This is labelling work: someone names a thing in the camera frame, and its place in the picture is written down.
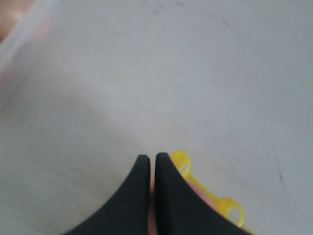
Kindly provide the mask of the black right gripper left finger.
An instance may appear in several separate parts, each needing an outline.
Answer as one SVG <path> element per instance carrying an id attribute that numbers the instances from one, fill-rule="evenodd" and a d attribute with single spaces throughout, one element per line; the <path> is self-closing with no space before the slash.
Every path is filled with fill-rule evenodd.
<path id="1" fill-rule="evenodd" d="M 67 235 L 146 235 L 150 202 L 150 159 L 138 155 L 111 198 Z"/>

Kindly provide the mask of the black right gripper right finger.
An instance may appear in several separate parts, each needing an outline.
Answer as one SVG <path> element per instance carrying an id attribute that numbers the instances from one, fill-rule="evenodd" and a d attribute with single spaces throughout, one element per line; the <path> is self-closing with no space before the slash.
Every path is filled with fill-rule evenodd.
<path id="1" fill-rule="evenodd" d="M 159 235 L 247 235 L 218 214 L 183 179 L 168 153 L 155 168 L 155 218 Z"/>

